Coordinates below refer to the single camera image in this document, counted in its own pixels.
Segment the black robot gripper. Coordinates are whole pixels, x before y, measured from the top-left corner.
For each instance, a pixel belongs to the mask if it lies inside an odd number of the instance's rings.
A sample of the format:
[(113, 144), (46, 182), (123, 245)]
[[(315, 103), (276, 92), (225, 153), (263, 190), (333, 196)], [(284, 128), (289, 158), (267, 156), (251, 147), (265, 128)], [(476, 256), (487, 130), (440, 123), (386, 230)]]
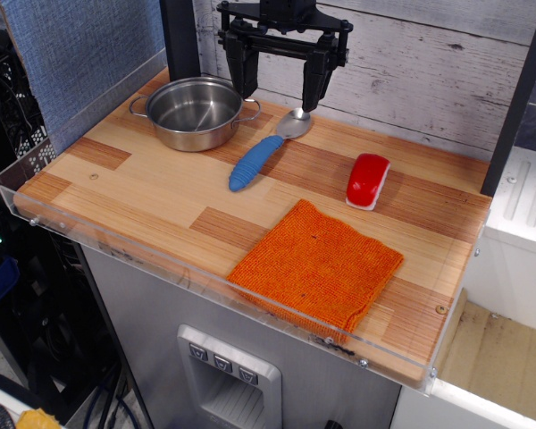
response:
[[(312, 112), (325, 97), (334, 65), (348, 62), (347, 20), (321, 12), (315, 1), (222, 1), (216, 6), (222, 17), (219, 31), (233, 87), (242, 98), (257, 89), (260, 52), (306, 59), (303, 70), (302, 109)], [(322, 43), (286, 37), (291, 32), (320, 31)]]

